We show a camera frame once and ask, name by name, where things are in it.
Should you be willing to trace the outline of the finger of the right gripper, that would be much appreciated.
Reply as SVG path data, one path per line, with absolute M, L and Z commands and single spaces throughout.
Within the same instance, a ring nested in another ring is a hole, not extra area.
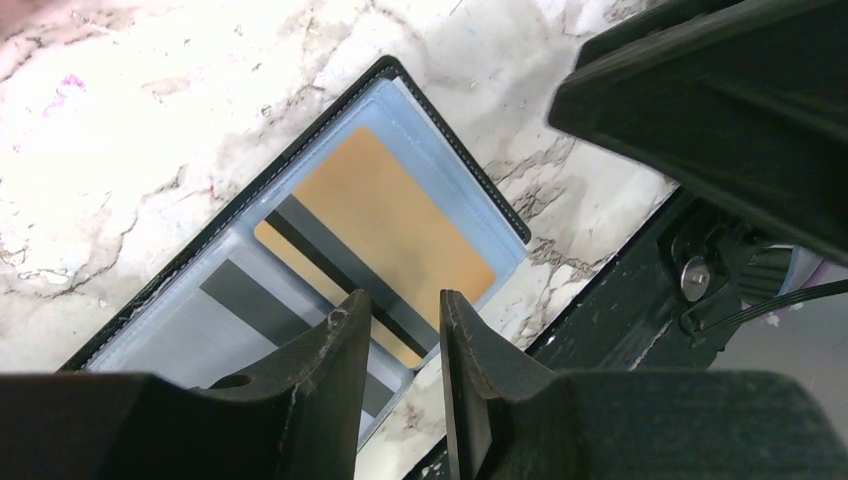
M 669 1 L 587 41 L 549 125 L 847 261 L 847 5 Z

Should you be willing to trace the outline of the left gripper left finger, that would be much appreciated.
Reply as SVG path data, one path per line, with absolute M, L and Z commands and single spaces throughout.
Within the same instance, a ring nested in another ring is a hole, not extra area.
M 207 389 L 147 373 L 1 379 L 5 479 L 350 479 L 371 300 Z

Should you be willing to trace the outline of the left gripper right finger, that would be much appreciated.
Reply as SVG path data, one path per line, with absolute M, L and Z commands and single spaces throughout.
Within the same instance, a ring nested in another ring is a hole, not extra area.
M 440 294 L 455 479 L 843 479 L 817 401 L 756 371 L 552 371 Z

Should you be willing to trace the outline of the black leather card holder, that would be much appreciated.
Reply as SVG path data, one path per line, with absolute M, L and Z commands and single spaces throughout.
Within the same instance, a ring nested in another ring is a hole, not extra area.
M 439 350 L 439 324 L 425 335 L 404 331 L 382 305 L 389 288 L 366 290 L 364 263 L 328 227 L 294 205 L 295 189 L 355 130 L 369 129 L 493 268 L 483 306 L 514 273 L 530 232 L 511 205 L 433 108 L 402 64 L 381 57 L 290 147 L 65 364 L 68 371 L 127 370 L 131 345 L 164 323 L 226 261 L 267 289 L 310 329 L 352 292 L 372 302 L 371 340 L 359 439 L 366 442 Z

